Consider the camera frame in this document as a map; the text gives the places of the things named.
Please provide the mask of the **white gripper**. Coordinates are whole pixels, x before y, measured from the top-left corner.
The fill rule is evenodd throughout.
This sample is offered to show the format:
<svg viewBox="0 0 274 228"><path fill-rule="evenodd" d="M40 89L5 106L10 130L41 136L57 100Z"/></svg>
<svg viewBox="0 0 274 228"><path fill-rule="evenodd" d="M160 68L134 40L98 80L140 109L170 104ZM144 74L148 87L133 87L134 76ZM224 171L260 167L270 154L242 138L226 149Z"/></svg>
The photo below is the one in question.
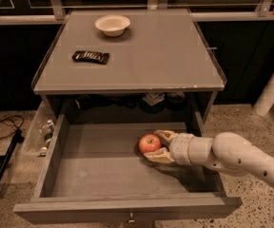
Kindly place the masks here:
<svg viewBox="0 0 274 228"><path fill-rule="evenodd" d="M194 135L187 133L177 134L171 130L155 130L154 134L160 139L162 145L169 147L169 151L163 147L153 152L147 152L144 156L150 162L180 165L191 165L188 148Z"/></svg>

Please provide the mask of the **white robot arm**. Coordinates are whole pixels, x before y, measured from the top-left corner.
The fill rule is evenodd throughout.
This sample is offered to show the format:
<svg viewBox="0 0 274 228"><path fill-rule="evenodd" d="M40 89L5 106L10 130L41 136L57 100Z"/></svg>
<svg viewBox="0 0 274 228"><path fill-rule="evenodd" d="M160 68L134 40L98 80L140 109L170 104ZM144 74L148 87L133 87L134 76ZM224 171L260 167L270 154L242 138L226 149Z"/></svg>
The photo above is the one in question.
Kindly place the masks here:
<svg viewBox="0 0 274 228"><path fill-rule="evenodd" d="M274 158L240 135L224 132L206 138L156 130L154 136L163 147L144 153L150 162L201 165L233 176L250 174L274 188Z"/></svg>

